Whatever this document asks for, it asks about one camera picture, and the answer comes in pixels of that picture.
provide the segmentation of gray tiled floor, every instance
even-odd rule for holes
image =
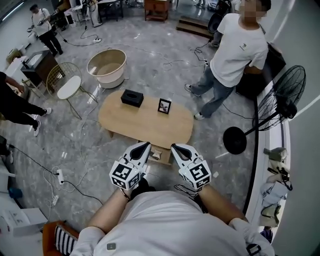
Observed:
[[[84,26],[69,28],[62,35],[70,43],[89,44],[93,37],[80,39],[83,30]],[[78,184],[86,172],[86,163],[88,172],[78,188],[85,194],[106,201],[115,190],[109,179],[113,162],[129,145],[136,142],[119,134],[110,138],[97,122],[99,108],[107,95],[115,90],[132,89],[146,95],[171,98],[194,113],[213,96],[213,93],[209,91],[202,98],[196,98],[184,90],[185,83],[195,83],[203,73],[203,66],[199,66],[203,62],[198,61],[190,49],[204,45],[207,40],[176,31],[176,21],[168,20],[163,23],[144,21],[143,17],[126,17],[118,22],[108,21],[98,28],[91,28],[85,35],[95,33],[103,38],[103,41],[99,45],[86,47],[66,44],[61,37],[57,36],[64,54],[56,59],[59,63],[72,62],[80,67],[83,87],[96,94],[98,106],[94,101],[90,101],[88,95],[78,92],[71,98],[72,104],[83,117],[83,120],[78,120],[72,115],[65,101],[55,101],[49,96],[47,96],[48,99],[38,99],[31,95],[29,100],[31,103],[53,109],[51,115],[41,117],[42,127],[38,137],[33,136],[30,126],[9,121],[1,122],[0,134],[6,137],[9,143],[48,169],[59,166],[64,172],[65,179],[74,184]],[[88,75],[86,66],[95,53],[107,47],[125,51],[127,54],[125,76],[129,79],[117,88],[104,91],[99,88],[97,81]],[[42,48],[43,45],[37,42],[28,52]],[[213,50],[208,47],[203,48],[204,58],[210,60],[213,55]],[[172,66],[164,64],[167,60],[174,61]],[[246,117],[252,117],[254,112],[253,103],[235,92],[225,101],[225,105],[231,111]],[[226,152],[222,136],[230,126],[247,130],[251,127],[251,120],[229,113],[222,106],[210,119],[195,120],[189,143],[204,156],[212,173],[218,171],[219,176],[212,179],[212,185],[242,209],[253,164],[254,135],[250,134],[247,137],[248,145],[243,154],[226,154],[216,159],[217,156]],[[51,188],[45,182],[43,174],[49,179],[49,173],[44,172],[41,167],[18,151],[14,152],[14,157],[16,185],[22,189],[24,195],[22,205],[29,208],[39,207],[48,217],[49,208],[46,204],[48,205],[48,200],[51,199]],[[182,182],[177,170],[154,162],[148,162],[148,164],[148,172],[151,174],[148,178],[158,190],[173,190],[174,184]],[[59,201],[55,208],[52,208],[50,220],[67,220],[70,225],[80,230],[100,207],[100,203],[95,199],[82,196],[77,191],[66,192],[59,187],[57,180],[55,184],[53,180],[51,181],[53,193],[59,195]],[[69,184],[64,184],[62,188],[73,189]]]

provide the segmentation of wooden coffee table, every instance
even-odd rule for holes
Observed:
[[[117,133],[167,150],[173,143],[188,143],[194,125],[188,109],[172,102],[169,114],[158,112],[159,98],[147,95],[139,108],[122,103],[123,93],[111,93],[99,111],[98,120],[111,137]]]

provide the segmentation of black standing fan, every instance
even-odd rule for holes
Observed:
[[[230,127],[224,132],[223,143],[226,150],[234,155],[241,154],[247,147],[246,136],[257,127],[259,131],[266,131],[284,119],[294,118],[297,113],[296,105],[304,92],[305,85],[306,72],[302,66],[296,65],[287,70],[259,104],[258,124],[253,118],[253,128],[247,132],[238,127]]]

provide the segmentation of wooden step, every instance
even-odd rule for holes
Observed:
[[[181,16],[181,18],[179,19],[180,23],[183,24],[188,24],[188,25],[192,25],[195,27],[199,27],[202,29],[208,29],[208,22],[207,21],[203,21],[203,20],[199,20],[199,19],[195,19],[195,18],[190,18],[187,16]]]
[[[207,28],[201,28],[198,26],[193,26],[193,25],[185,24],[181,22],[179,22],[178,25],[176,26],[176,30],[188,32],[188,33],[198,35],[204,38],[209,38],[209,39],[214,37],[214,35],[211,34]]]

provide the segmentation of person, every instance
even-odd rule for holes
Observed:
[[[144,185],[145,192],[133,196],[141,182],[147,181],[142,178],[131,194],[114,191],[80,232],[70,256],[248,256],[253,255],[248,248],[258,246],[261,254],[256,256],[275,255],[243,213],[212,186],[198,193],[209,212],[204,214],[193,200],[174,191]]]
[[[268,44],[258,20],[271,8],[271,0],[242,0],[240,14],[228,13],[218,32],[223,34],[220,46],[197,84],[184,88],[200,97],[213,88],[214,98],[194,115],[197,120],[210,118],[232,93],[244,73],[260,74],[264,67]]]
[[[42,109],[41,107],[30,104],[27,100],[15,94],[7,83],[16,87],[20,93],[23,94],[25,92],[23,85],[19,84],[5,73],[0,72],[0,113],[5,119],[13,123],[32,126],[34,129],[34,136],[38,136],[41,121],[35,120],[27,114],[44,117],[50,115],[52,109],[50,107]]]
[[[64,52],[61,49],[61,45],[49,23],[49,11],[45,8],[39,9],[37,4],[32,5],[30,11],[32,12],[32,26],[28,28],[28,31],[30,32],[34,29],[40,40],[49,48],[53,56],[56,56],[58,52],[60,55],[63,54]]]

